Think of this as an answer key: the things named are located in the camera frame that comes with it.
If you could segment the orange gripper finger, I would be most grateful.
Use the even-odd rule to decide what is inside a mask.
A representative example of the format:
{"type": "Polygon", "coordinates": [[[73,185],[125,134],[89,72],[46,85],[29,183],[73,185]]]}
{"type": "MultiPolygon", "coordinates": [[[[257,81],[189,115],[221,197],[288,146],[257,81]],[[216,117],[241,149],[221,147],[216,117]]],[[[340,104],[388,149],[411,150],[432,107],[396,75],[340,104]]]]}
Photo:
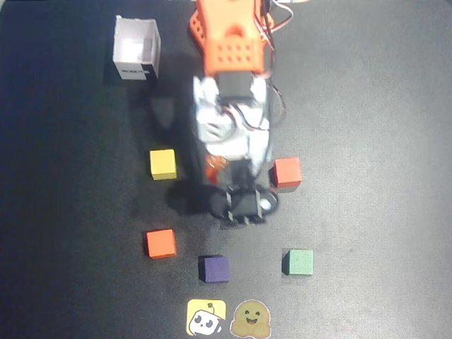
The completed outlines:
{"type": "Polygon", "coordinates": [[[220,171],[227,168],[228,165],[229,161],[224,157],[208,153],[205,157],[206,179],[211,184],[218,184],[220,181],[220,171]]]}

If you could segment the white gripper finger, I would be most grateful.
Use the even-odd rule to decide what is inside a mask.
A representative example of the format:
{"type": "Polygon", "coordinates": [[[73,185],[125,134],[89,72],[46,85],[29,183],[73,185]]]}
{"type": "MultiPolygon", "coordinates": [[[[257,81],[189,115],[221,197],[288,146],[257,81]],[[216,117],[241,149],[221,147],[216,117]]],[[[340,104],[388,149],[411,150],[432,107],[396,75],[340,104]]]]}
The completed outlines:
{"type": "Polygon", "coordinates": [[[253,177],[259,177],[262,173],[262,171],[267,168],[268,163],[270,162],[270,160],[272,159],[272,152],[269,151],[265,154],[262,154],[262,156],[258,159],[255,160],[253,159],[251,164],[251,173],[253,177]]]}

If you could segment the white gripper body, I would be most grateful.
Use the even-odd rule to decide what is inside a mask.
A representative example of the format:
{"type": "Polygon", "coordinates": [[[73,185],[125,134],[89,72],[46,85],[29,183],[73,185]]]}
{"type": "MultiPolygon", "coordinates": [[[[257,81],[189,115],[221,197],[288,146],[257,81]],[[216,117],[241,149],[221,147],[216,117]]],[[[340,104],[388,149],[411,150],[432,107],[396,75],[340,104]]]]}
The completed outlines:
{"type": "MultiPolygon", "coordinates": [[[[249,122],[245,118],[197,118],[195,136],[204,144],[206,154],[219,155],[229,161],[258,160],[271,151],[270,122],[258,118],[249,122]]],[[[251,173],[251,180],[256,180],[251,173]]]]}

